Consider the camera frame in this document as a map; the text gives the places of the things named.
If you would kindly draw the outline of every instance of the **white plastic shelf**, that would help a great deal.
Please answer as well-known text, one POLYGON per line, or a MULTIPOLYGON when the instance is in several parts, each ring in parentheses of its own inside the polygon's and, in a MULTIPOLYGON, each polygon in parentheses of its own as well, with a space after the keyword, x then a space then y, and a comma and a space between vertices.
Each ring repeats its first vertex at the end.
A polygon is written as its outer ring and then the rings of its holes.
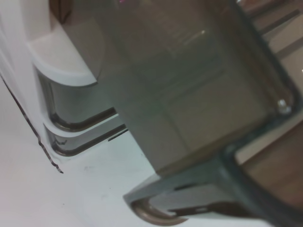
POLYGON ((34 65, 50 80, 59 84, 82 87, 95 84, 96 78, 52 16, 49 34, 28 42, 34 65))

